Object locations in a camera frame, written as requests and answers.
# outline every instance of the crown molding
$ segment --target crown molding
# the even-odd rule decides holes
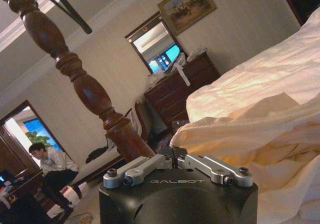
[[[51,8],[55,6],[50,0],[37,0],[39,9],[43,13],[47,13]],[[15,39],[26,31],[24,23],[20,18],[14,20],[6,29],[0,33],[0,52],[7,48]]]
[[[79,47],[135,1],[136,0],[113,0],[87,22],[93,30],[90,35],[85,34],[81,28],[78,28],[66,39],[66,44],[69,49],[72,51]],[[54,68],[54,60],[49,56],[49,54],[47,54],[12,82],[6,89],[0,92],[0,108],[4,107],[11,100],[19,96],[52,68]]]

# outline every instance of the framed painting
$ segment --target framed painting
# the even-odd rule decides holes
[[[158,7],[175,35],[217,8],[213,0],[163,0]]]

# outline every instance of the bed post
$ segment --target bed post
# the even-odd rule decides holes
[[[78,55],[70,52],[58,27],[38,9],[35,0],[4,0],[18,13],[25,29],[35,43],[56,62],[56,68],[70,78],[82,103],[103,121],[107,136],[128,162],[139,156],[155,153],[133,130],[130,121],[115,112],[111,100],[101,84],[82,68]]]

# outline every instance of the wooden dresser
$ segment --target wooden dresser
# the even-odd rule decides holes
[[[144,93],[145,98],[153,105],[170,130],[173,129],[172,121],[188,120],[187,97],[220,77],[206,52],[185,64],[183,72],[190,86],[187,86],[180,74],[174,71]]]

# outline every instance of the four-poster bed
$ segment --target four-poster bed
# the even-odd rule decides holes
[[[4,0],[21,17],[35,43],[56,62],[56,68],[70,78],[76,94],[92,113],[103,121],[108,138],[117,145],[126,161],[154,155],[152,149],[133,130],[129,119],[112,107],[111,100],[96,79],[82,68],[77,54],[70,52],[58,27],[38,9],[35,0]]]
[[[83,104],[102,119],[107,136],[125,160],[153,156],[154,152],[134,132],[130,121],[115,112],[103,87],[82,69],[78,56],[69,52],[61,32],[38,10],[35,0],[4,1],[20,15],[38,46],[55,59],[56,68],[70,78]],[[171,141],[190,153],[222,157],[233,165],[248,165],[253,176],[256,173],[260,178],[259,223],[283,222],[295,216],[302,204],[320,199],[316,195],[320,192],[311,188],[320,183],[319,95],[315,96],[320,92],[319,30],[320,9],[282,44],[196,91],[186,104],[192,123],[181,128]],[[283,82],[276,81],[279,77],[285,77],[281,79]],[[268,87],[272,85],[275,88],[270,92]],[[287,88],[283,92],[289,92],[279,92],[283,87]],[[294,131],[301,130],[305,132],[298,139]],[[279,177],[282,177],[279,182],[271,183]]]

